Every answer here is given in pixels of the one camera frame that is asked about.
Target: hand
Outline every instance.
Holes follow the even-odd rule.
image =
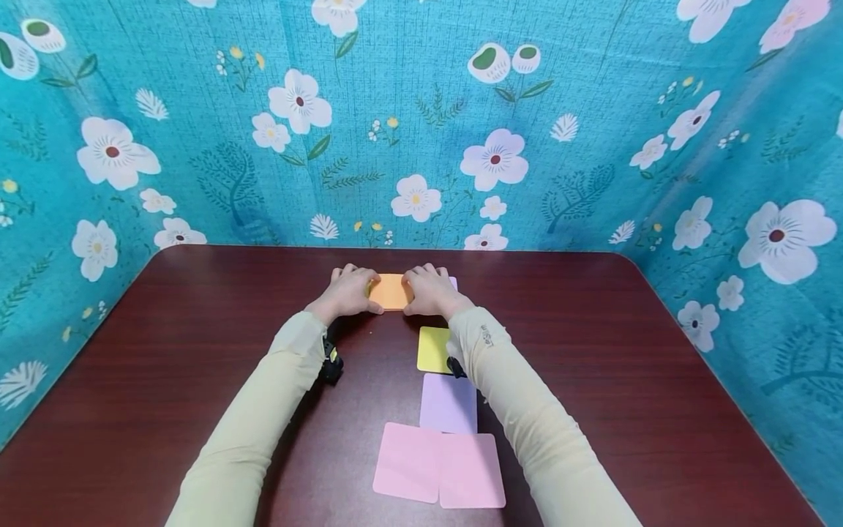
[[[353,264],[334,269],[330,274],[328,288],[304,310],[313,313],[325,326],[330,325],[336,317],[356,315],[363,311],[381,315],[384,308],[366,296],[370,282],[380,282],[378,273],[371,269],[358,268]]]
[[[450,320],[458,312],[474,307],[468,297],[457,293],[444,267],[437,269],[429,263],[413,267],[401,280],[410,284],[414,296],[404,308],[405,315],[441,315]]]

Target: teal fabric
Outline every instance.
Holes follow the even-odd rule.
[[[608,250],[843,524],[839,5],[5,6],[0,444],[171,245]]]

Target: long-sleeve shirt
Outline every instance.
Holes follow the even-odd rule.
[[[640,527],[577,423],[483,308],[448,325],[471,382],[503,425],[548,527]],[[325,359],[326,328],[308,312],[277,333],[199,458],[187,472],[166,527],[249,527],[284,428]]]

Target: table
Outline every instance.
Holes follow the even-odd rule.
[[[278,327],[348,261],[379,272],[446,266],[507,327],[647,527],[821,525],[622,256],[205,245],[153,258],[0,454],[0,523],[162,525]],[[345,374],[299,407],[257,525],[541,525],[482,402],[505,509],[443,510],[372,491],[384,424],[418,422],[420,325],[443,320],[388,313],[341,326]]]

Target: yellow card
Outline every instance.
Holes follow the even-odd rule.
[[[441,327],[422,327],[419,330],[419,354],[416,367],[423,372],[451,374],[448,369],[448,349],[445,344],[451,330]]]
[[[383,274],[380,282],[372,284],[369,299],[377,302],[386,311],[402,310],[413,301],[413,290],[409,284],[401,283],[404,275]]]

